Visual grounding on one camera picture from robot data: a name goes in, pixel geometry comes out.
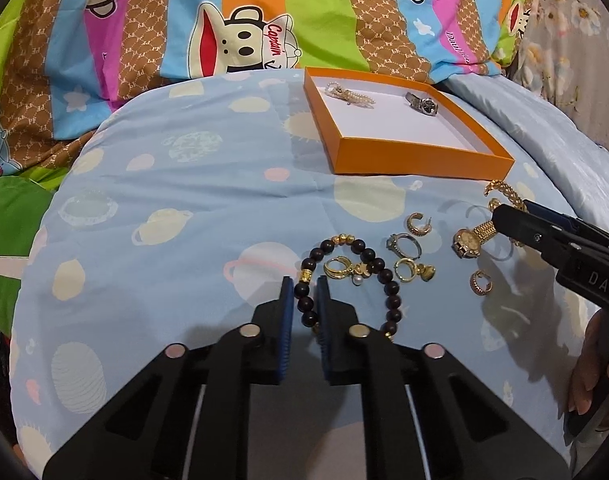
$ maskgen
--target beaded bracelet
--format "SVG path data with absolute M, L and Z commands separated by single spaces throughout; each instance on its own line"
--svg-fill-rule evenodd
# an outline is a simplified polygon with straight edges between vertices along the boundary
M 387 295 L 386 307 L 386 322 L 380 327 L 384 335 L 389 339 L 398 332 L 398 323 L 402 319 L 402 313 L 399 310 L 402 300 L 398 295 L 399 283 L 393 280 L 393 271 L 385 268 L 386 263 L 382 258 L 375 256 L 375 251 L 366 247 L 364 240 L 355 238 L 353 235 L 336 235 L 330 240 L 323 240 L 319 247 L 313 248 L 309 253 L 309 257 L 303 259 L 300 266 L 300 279 L 294 287 L 294 294 L 298 298 L 298 310 L 302 312 L 302 324 L 305 327 L 313 328 L 318 322 L 318 313 L 315 312 L 312 298 L 309 297 L 309 283 L 313 277 L 313 271 L 319 262 L 322 261 L 326 254 L 331 254 L 335 247 L 340 245 L 351 246 L 353 254 L 359 254 L 360 260 L 366 264 L 368 271 L 365 274 L 367 278 L 371 274 L 378 275 L 378 281 L 384 285 L 384 293 Z

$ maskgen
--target silver watch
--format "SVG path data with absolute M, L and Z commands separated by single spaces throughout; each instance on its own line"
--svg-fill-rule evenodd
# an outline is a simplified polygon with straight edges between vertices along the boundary
M 424 115 L 436 116 L 437 115 L 437 103 L 430 97 L 426 99 L 420 99 L 417 95 L 407 92 L 405 96 L 407 101 L 411 103 L 411 108 L 417 110 Z

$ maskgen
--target orange box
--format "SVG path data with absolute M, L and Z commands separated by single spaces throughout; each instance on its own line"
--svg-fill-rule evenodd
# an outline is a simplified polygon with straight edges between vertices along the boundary
M 365 93 L 372 108 L 325 94 L 329 82 Z M 436 117 L 414 110 L 411 90 L 439 105 Z M 307 68 L 304 91 L 335 174 L 421 174 L 503 180 L 514 160 L 480 124 L 430 85 L 398 77 Z

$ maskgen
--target floral fabric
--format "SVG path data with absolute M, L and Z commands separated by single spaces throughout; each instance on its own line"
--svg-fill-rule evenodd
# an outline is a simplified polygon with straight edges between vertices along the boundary
M 513 80 L 609 150 L 609 13 L 600 0 L 536 0 Z

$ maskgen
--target striped blanket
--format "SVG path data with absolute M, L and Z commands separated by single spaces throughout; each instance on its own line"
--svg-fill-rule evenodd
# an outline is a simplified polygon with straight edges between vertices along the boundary
M 14 25 L 0 33 L 10 44 L 0 175 L 68 167 L 113 111 L 168 82 L 296 66 L 423 82 L 498 74 L 531 1 L 16 1 Z

